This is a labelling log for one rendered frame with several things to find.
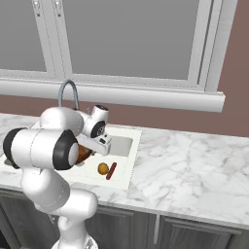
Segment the dark grey cupboard door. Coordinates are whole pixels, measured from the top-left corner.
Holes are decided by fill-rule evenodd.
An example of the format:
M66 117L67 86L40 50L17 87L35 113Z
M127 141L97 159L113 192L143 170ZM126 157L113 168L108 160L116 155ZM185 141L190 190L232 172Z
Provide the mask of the dark grey cupboard door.
M21 249L51 249L59 239L56 220L38 211L23 192L0 189L0 205Z
M157 249L249 249L249 231L163 217Z
M155 249L156 216L99 206L86 227L99 249Z

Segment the grey curved tap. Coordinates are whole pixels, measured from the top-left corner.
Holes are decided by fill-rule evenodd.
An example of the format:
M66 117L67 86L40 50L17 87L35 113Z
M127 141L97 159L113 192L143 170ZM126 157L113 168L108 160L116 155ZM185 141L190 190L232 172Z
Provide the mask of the grey curved tap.
M63 93L64 93L65 87L67 85L70 85L72 90L73 90L73 96L74 96L74 102L75 102L74 110L79 111L80 106L79 106L79 97L78 97L77 87L76 87L76 84L70 79L65 80L59 88L58 99L57 99L58 100L58 107L62 107Z

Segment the brown bowl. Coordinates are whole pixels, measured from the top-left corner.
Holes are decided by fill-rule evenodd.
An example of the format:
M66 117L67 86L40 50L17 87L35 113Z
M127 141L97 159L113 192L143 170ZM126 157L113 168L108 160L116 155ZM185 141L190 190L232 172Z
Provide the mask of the brown bowl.
M92 154L92 150L80 145L79 146L79 154L78 154L76 164L79 164L82 161L86 160L91 154Z

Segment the white sink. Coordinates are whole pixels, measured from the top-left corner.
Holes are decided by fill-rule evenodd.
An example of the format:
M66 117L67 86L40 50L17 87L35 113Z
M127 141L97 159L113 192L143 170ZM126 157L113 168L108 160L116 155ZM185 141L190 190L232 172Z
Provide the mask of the white sink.
M128 189L142 131L114 127L107 127L105 131L111 136L109 154L102 156L95 153L78 165L58 170L57 173L68 183ZM68 148L71 148L74 140L78 142L72 132L62 129L38 129L37 124L22 129L11 143L14 163L17 166L29 166L31 169L53 169L55 144L62 135L66 138ZM109 166L109 170L113 162L117 163L110 180L106 180L108 173L101 175L97 171L102 162Z

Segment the white framed window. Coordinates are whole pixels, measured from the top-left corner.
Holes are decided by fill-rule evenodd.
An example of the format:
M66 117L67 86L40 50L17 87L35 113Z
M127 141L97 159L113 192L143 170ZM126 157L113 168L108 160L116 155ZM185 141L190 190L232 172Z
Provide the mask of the white framed window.
M237 0L0 0L0 81L214 91Z

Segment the red hot dog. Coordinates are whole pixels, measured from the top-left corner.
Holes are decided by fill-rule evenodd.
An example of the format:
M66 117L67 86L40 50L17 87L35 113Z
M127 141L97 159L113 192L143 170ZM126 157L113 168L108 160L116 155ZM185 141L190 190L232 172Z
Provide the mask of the red hot dog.
M116 169L116 166L117 166L117 163L113 162L112 166L111 166L111 168L110 168L110 170L108 172L108 174L106 175L106 180L110 180L111 179L111 177L112 177L112 175L113 175L113 173L114 173L114 171Z

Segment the white window sill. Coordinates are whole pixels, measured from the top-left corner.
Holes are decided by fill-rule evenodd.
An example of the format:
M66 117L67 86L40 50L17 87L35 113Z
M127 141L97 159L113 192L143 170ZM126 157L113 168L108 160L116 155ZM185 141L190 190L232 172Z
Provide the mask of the white window sill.
M222 92L76 84L80 101L221 113ZM0 78L0 94L58 99L60 82Z

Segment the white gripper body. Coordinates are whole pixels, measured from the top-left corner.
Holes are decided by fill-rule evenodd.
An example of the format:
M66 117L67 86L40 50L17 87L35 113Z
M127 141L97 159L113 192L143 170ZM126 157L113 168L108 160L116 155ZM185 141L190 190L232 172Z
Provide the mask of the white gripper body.
M107 133L95 138L89 138L84 134L80 134L77 139L82 146L92 150L93 152L101 154L102 156L106 156L110 152L111 136Z

